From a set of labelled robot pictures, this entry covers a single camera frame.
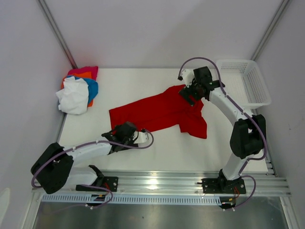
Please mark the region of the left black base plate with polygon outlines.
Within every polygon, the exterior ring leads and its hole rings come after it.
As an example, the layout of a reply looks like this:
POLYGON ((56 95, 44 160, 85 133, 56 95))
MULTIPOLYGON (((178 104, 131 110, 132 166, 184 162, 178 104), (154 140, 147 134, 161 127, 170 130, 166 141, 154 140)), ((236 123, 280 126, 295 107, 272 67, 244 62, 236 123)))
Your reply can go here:
POLYGON ((76 191, 103 191, 103 189, 99 189, 99 187, 106 188, 111 192, 116 192, 118 188, 118 177, 103 177, 97 178, 93 184, 90 186, 94 187, 87 187, 85 185, 77 185, 76 191))

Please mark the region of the blue t shirt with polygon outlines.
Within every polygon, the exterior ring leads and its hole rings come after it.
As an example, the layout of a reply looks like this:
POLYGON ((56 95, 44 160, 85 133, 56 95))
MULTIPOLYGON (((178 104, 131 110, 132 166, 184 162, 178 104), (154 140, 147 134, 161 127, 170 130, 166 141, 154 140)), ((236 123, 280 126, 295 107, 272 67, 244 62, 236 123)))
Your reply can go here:
POLYGON ((88 107, 91 107, 93 105, 93 100, 98 94, 99 91, 99 86, 98 83, 91 78, 82 78, 82 77, 77 77, 74 75, 68 75, 66 78, 71 78, 74 77, 76 80, 78 79, 83 79, 87 85, 88 85, 88 92, 89 92, 89 97, 88 97, 88 107))

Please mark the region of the pink t shirt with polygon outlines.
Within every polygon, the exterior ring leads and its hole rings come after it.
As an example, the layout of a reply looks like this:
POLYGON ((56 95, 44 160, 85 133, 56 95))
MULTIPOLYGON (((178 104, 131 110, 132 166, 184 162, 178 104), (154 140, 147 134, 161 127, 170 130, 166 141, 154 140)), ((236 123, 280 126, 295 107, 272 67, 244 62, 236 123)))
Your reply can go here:
POLYGON ((96 80, 98 75, 98 66, 85 66, 79 69, 72 69, 68 73, 83 73, 83 72, 91 72, 91 76, 94 80, 96 80))

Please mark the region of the red t shirt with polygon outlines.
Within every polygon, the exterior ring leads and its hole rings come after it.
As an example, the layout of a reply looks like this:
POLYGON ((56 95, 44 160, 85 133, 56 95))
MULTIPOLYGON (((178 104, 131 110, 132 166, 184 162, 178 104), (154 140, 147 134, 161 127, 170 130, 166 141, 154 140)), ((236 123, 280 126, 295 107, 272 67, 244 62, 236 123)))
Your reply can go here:
POLYGON ((182 133, 206 139, 207 123, 202 116, 203 102, 190 105, 179 94, 183 85, 171 86, 163 93, 109 110, 111 128, 125 122, 151 132, 178 125, 182 133))

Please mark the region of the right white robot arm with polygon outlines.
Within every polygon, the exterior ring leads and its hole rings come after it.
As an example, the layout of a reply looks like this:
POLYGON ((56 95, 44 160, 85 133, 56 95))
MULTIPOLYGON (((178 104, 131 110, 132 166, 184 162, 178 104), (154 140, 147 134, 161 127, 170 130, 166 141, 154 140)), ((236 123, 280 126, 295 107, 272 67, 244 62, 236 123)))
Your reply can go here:
POLYGON ((262 115, 254 115, 239 106, 225 91, 221 79, 213 80, 209 68, 180 70, 178 80, 185 86, 180 96, 191 106, 205 98, 214 104, 233 126, 230 149, 232 154, 225 167, 219 171, 218 178, 204 178, 204 193, 232 193, 233 188, 244 181, 242 172, 250 161, 257 161, 256 155, 267 150, 266 121, 262 115))

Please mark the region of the white plastic basket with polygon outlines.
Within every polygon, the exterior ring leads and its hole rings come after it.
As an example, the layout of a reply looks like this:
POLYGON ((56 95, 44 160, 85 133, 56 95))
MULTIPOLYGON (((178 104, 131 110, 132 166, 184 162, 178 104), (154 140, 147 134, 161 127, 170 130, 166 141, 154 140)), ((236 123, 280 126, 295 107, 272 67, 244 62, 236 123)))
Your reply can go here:
POLYGON ((218 60, 225 91, 240 106, 257 109, 271 104, 271 97, 261 71, 255 61, 241 59, 218 60))

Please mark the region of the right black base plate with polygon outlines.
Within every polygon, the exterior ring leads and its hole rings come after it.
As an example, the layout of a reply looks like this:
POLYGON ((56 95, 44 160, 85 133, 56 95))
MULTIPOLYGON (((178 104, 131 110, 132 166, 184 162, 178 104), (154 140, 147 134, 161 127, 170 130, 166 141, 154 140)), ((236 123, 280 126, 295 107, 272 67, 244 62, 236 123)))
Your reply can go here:
POLYGON ((201 182, 203 193, 205 194, 246 194, 244 180, 226 180, 223 178, 203 178, 201 182))

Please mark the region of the orange t shirt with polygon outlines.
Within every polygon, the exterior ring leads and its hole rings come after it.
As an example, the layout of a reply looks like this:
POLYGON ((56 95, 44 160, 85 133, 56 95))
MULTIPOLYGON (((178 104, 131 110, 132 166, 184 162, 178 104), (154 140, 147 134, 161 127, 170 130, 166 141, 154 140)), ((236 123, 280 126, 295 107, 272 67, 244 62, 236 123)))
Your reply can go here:
POLYGON ((75 78, 76 77, 79 77, 79 78, 82 78, 83 80, 85 80, 88 84, 88 91, 89 91, 89 99, 88 99, 88 107, 92 107, 93 106, 93 92, 92 92, 92 87, 89 86, 89 84, 92 84, 93 83, 93 78, 92 78, 92 74, 91 72, 83 72, 83 73, 68 73, 67 76, 65 76, 63 79, 62 79, 62 82, 61 82, 61 89, 64 88, 64 80, 65 78, 67 78, 68 76, 74 76, 75 78))

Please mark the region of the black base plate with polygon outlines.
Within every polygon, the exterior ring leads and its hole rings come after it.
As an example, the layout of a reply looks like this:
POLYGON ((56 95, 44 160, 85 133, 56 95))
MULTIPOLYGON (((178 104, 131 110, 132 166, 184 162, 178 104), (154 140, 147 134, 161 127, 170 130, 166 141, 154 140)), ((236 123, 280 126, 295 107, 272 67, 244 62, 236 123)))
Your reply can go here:
POLYGON ((246 194, 244 180, 226 180, 223 178, 203 178, 201 182, 203 193, 205 194, 246 194))
POLYGON ((93 184, 90 186, 94 187, 87 187, 85 185, 77 185, 76 191, 103 191, 103 189, 99 189, 99 187, 106 188, 111 192, 116 192, 118 188, 118 177, 103 177, 97 178, 93 184))

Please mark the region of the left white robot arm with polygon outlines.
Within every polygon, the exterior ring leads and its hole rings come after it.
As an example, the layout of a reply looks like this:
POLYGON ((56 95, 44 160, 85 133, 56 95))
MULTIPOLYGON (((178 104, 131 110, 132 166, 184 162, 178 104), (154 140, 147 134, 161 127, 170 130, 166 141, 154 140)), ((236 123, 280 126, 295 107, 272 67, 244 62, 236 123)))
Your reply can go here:
POLYGON ((133 123, 126 122, 81 146, 63 147, 57 142, 50 144, 30 171, 47 194, 62 188, 75 188, 77 191, 107 188, 114 191, 109 178, 97 166, 78 168, 77 165, 98 156, 139 147, 147 141, 148 135, 144 130, 138 131, 133 123))

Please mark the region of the aluminium mounting rail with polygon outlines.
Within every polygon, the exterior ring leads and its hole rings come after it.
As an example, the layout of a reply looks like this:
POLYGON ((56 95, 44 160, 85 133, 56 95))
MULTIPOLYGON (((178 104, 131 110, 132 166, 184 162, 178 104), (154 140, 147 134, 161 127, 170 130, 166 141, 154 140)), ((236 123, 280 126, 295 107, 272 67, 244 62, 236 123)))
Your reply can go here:
MULTIPOLYGON (((202 194, 198 183, 203 178, 216 178, 213 172, 115 171, 104 170, 105 176, 118 177, 115 194, 179 195, 202 194)), ((290 197, 286 178, 265 174, 252 174, 256 180, 255 197, 290 197)))

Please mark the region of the white t shirt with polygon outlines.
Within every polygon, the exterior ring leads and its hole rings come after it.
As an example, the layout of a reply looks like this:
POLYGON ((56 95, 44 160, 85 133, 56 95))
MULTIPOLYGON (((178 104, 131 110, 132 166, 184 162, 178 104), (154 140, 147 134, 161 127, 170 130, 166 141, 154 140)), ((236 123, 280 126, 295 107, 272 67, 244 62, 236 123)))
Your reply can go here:
POLYGON ((81 115, 87 112, 89 90, 88 84, 74 76, 64 79, 64 88, 56 92, 59 100, 58 109, 70 115, 81 115))

